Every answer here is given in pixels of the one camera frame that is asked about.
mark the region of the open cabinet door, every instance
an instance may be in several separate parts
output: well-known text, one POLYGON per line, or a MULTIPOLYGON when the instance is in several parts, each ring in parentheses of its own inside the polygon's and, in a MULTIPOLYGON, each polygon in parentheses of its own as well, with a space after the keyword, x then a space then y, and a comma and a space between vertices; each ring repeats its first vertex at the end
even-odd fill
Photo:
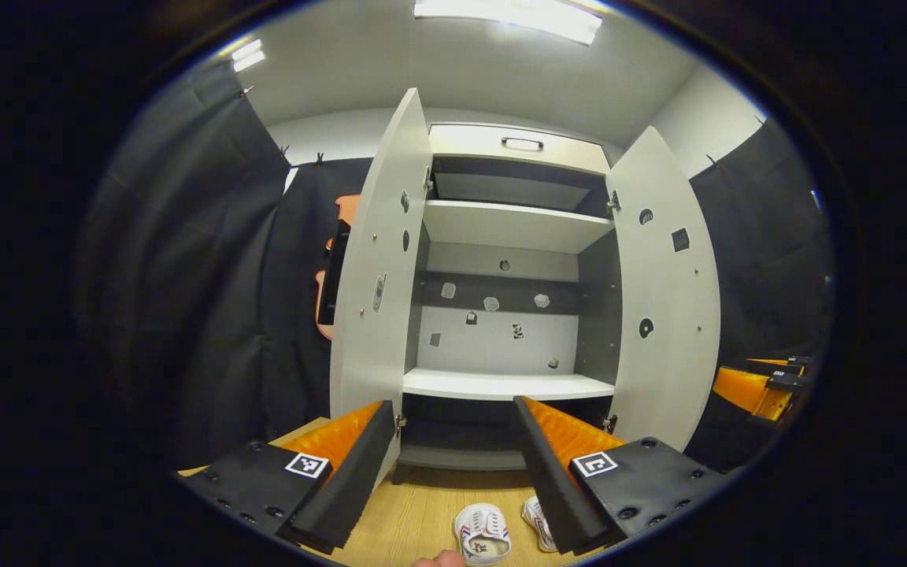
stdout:
MULTIPOLYGON (((382 399, 393 403, 395 416, 401 412, 415 256, 431 162, 418 90, 409 89, 370 165, 342 263, 331 344, 331 419, 382 399)), ((397 460, 398 449, 395 437, 378 483, 397 460)))
POLYGON ((683 451, 709 399, 720 348, 713 242, 691 185, 649 127, 605 178, 622 272, 615 435, 683 451))

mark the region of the shoe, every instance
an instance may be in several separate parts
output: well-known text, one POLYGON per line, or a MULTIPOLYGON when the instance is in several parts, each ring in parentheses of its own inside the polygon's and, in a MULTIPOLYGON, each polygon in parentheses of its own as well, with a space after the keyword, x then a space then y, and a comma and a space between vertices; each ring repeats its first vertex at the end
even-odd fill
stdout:
POLYGON ((537 547, 541 548, 541 551, 547 553, 558 551, 554 539, 551 539, 551 531, 548 530, 548 521, 544 519, 544 513, 541 512, 541 503, 537 502, 537 496, 532 496, 523 503, 523 510, 520 512, 520 517, 522 517, 527 524, 530 524, 530 527, 537 531, 537 547))
POLYGON ((494 565, 510 553, 510 532, 498 507, 476 503, 461 510, 453 520, 453 533, 461 555, 472 566, 494 565))

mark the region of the white ceiling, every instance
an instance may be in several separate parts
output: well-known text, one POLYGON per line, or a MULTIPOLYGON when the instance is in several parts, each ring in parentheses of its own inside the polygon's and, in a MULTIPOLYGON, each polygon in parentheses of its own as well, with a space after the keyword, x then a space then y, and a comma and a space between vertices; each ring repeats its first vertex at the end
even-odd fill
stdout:
POLYGON ((241 72, 266 125, 395 107, 418 87, 427 107, 544 122, 627 146, 698 67, 619 14, 591 46, 516 26, 413 17, 413 0, 325 0, 255 31, 263 62, 241 72))

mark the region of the finger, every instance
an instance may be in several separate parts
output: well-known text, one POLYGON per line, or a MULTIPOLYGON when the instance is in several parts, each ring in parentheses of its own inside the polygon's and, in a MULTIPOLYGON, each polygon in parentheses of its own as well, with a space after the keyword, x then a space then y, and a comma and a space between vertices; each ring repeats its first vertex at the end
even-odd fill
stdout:
POLYGON ((436 556, 436 563, 439 564, 439 567, 465 567, 467 565, 463 555, 449 549, 439 552, 439 555, 436 556))

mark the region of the wooden floor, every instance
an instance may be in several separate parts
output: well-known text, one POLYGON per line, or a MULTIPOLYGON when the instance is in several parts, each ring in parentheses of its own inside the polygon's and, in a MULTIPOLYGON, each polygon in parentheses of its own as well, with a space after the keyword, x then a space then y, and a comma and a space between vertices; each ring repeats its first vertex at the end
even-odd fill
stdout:
MULTIPOLYGON (((326 424, 317 420, 271 442, 288 441, 326 424)), ((204 466, 180 471, 188 476, 204 466)), ((513 549, 501 567, 544 567, 572 563, 572 553, 544 553, 537 547, 537 534, 520 517, 523 502, 534 495, 527 471, 464 471, 429 468, 411 469, 403 484, 392 484, 392 469, 370 495, 363 516, 345 548, 335 549, 332 561, 359 567, 407 567, 420 557, 434 557, 444 549, 457 551, 454 518, 465 506, 488 502, 506 517, 513 549)))

